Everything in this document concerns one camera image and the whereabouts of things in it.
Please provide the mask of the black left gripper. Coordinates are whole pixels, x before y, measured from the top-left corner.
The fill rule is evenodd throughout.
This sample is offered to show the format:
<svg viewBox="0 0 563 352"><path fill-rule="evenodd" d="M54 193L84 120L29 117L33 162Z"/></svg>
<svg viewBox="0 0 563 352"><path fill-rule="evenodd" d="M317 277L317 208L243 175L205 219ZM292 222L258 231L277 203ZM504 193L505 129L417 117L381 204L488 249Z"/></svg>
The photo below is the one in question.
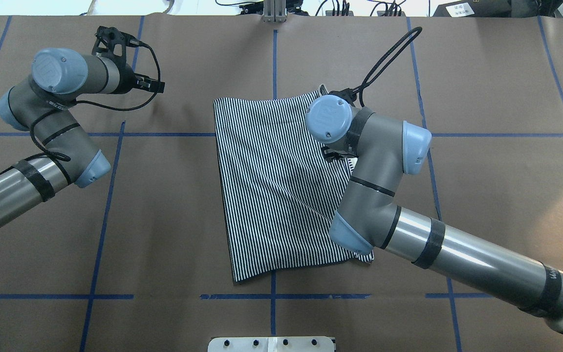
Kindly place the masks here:
<svg viewBox="0 0 563 352"><path fill-rule="evenodd" d="M127 47L132 36L116 27L98 27L92 56L103 63L107 82L101 93L127 93L140 89L150 93L164 93L165 82L144 74L134 73L127 61Z"/></svg>

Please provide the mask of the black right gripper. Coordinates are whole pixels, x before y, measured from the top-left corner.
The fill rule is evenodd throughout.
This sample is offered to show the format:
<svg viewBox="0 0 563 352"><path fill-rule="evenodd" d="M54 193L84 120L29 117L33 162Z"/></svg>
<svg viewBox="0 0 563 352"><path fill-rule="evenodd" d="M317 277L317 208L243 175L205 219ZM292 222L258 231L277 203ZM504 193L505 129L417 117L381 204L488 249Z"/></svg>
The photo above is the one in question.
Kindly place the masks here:
<svg viewBox="0 0 563 352"><path fill-rule="evenodd" d="M327 163L332 163L335 160L357 158L356 154L352 152L335 150L327 145L322 146L322 157Z"/></svg>

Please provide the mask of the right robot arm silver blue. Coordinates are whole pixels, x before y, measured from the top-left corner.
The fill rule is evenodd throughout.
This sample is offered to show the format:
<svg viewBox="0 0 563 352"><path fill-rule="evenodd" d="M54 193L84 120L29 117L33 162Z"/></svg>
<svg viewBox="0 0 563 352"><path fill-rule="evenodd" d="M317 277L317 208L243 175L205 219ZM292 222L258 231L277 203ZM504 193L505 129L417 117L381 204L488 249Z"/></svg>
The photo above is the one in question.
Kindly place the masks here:
<svg viewBox="0 0 563 352"><path fill-rule="evenodd" d="M563 334L563 270L394 202L402 176L422 169L432 140L428 129L358 109L333 94L311 102L304 121L327 160L357 159L331 221L333 242L359 255L386 250L542 318Z"/></svg>

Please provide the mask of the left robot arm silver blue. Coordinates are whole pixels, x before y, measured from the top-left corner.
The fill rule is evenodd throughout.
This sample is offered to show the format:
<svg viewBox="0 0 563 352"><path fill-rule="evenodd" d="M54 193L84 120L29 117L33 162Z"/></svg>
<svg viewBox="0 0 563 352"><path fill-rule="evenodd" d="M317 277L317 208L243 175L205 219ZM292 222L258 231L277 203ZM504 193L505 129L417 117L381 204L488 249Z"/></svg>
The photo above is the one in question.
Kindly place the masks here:
<svg viewBox="0 0 563 352"><path fill-rule="evenodd" d="M128 47L149 44L116 27L98 27L91 54L47 47L34 55L31 73L0 98L0 118L27 132L39 153L0 173L0 228L65 187L81 189L111 170L111 163L71 114L82 94L125 94L132 89L163 93L165 83L136 73Z"/></svg>

